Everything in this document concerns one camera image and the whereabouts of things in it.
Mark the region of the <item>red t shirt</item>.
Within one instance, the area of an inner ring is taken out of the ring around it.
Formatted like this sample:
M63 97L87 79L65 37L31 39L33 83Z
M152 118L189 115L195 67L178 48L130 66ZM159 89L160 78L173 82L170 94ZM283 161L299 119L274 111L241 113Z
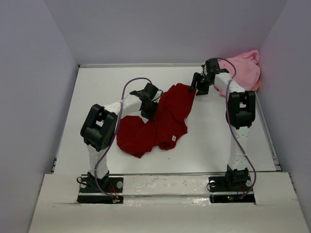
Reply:
M154 147L173 149L177 141L188 133L185 123L189 116L195 92L182 83L172 85L162 95L154 120L146 123L138 116L121 119L117 132L117 145L122 151L141 158Z

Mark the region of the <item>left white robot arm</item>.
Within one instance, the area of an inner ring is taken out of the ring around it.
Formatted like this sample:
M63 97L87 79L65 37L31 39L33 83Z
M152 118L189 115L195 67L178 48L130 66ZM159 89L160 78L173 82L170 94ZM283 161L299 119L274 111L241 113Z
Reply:
M155 85L147 83L142 90L125 94L122 91L121 100L100 106L94 104L80 131L89 154L89 170L85 177L77 181L84 187L100 193L109 184L109 170L106 155L116 139L121 119L132 113L140 112L143 118L153 120L158 109L158 99L163 91Z

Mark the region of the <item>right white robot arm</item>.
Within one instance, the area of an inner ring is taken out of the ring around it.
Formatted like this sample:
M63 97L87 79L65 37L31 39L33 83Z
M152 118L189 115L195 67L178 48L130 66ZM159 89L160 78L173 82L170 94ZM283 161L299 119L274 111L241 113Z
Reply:
M254 166L246 154L248 132L256 118L256 95L254 91L242 88L235 80L236 74L230 74L221 68L219 58L211 58L202 65L202 72L195 72L190 92L198 96L209 93L212 85L225 89L225 119L231 133L230 157L223 176L209 178L207 189L215 192L252 191L255 184L251 180L249 169Z

